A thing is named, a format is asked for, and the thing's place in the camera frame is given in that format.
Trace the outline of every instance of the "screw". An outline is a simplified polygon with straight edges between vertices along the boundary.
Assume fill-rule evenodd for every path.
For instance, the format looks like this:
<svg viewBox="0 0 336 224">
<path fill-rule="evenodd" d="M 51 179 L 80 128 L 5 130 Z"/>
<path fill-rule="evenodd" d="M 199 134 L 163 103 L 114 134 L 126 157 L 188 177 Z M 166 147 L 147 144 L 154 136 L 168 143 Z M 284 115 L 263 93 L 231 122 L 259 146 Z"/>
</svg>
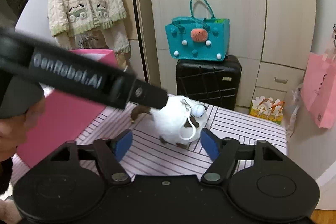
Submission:
<svg viewBox="0 0 336 224">
<path fill-rule="evenodd" d="M 128 175 L 125 173 L 115 173 L 112 175 L 112 179 L 117 182 L 125 181 L 128 179 Z"/>
<path fill-rule="evenodd" d="M 135 91 L 135 96 L 136 97 L 140 97 L 142 94 L 142 88 L 138 88 L 136 91 Z"/>
<path fill-rule="evenodd" d="M 207 181 L 217 181 L 221 179 L 221 175 L 217 174 L 217 173 L 206 173 L 204 175 L 204 178 Z"/>
</svg>

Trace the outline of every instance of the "door handle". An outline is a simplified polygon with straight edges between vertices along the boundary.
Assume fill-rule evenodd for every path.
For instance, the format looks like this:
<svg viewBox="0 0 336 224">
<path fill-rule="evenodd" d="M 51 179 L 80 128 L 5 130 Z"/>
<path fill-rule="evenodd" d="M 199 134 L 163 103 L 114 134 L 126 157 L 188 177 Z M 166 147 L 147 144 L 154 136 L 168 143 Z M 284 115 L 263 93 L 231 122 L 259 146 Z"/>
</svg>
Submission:
<svg viewBox="0 0 336 224">
<path fill-rule="evenodd" d="M 274 77 L 274 81 L 277 83 L 281 83 L 281 84 L 287 84 L 288 80 L 287 79 L 278 79 L 276 77 Z"/>
</svg>

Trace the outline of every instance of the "pink box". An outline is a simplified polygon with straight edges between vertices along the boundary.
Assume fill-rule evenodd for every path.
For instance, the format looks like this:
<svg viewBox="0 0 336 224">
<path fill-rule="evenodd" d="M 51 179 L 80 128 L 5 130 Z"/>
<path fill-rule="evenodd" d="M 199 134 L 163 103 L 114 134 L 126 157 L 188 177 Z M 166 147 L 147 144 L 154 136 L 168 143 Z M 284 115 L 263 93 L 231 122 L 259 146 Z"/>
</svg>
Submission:
<svg viewBox="0 0 336 224">
<path fill-rule="evenodd" d="M 111 50 L 71 52 L 117 67 Z M 29 167 L 35 166 L 64 142 L 75 140 L 105 107 L 58 90 L 52 91 L 46 97 L 44 114 L 37 126 L 28 132 L 28 140 L 18 147 L 17 154 Z"/>
</svg>

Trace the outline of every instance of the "white bell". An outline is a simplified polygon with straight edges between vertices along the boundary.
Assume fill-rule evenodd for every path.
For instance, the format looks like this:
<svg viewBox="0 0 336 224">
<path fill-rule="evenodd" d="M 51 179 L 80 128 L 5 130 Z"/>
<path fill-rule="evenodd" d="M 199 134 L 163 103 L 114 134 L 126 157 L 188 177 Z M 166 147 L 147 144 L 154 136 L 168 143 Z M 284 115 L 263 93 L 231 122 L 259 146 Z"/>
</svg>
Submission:
<svg viewBox="0 0 336 224">
<path fill-rule="evenodd" d="M 205 113 L 205 107 L 204 105 L 194 105 L 193 109 L 191 111 L 191 114 L 195 117 L 195 118 L 200 118 L 204 115 Z"/>
</svg>

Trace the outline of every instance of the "white plush toy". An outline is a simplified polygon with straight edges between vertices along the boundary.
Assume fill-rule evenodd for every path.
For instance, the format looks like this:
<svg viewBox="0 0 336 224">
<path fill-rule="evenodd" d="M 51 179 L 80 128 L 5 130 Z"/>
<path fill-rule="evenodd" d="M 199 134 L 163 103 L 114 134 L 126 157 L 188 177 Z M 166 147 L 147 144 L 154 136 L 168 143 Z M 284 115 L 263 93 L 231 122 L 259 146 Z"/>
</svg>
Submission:
<svg viewBox="0 0 336 224">
<path fill-rule="evenodd" d="M 187 148 L 189 143 L 197 140 L 208 121 L 205 106 L 184 96 L 170 96 L 162 109 L 137 106 L 131 114 L 132 120 L 143 112 L 153 115 L 162 143 L 168 142 L 181 148 Z"/>
</svg>

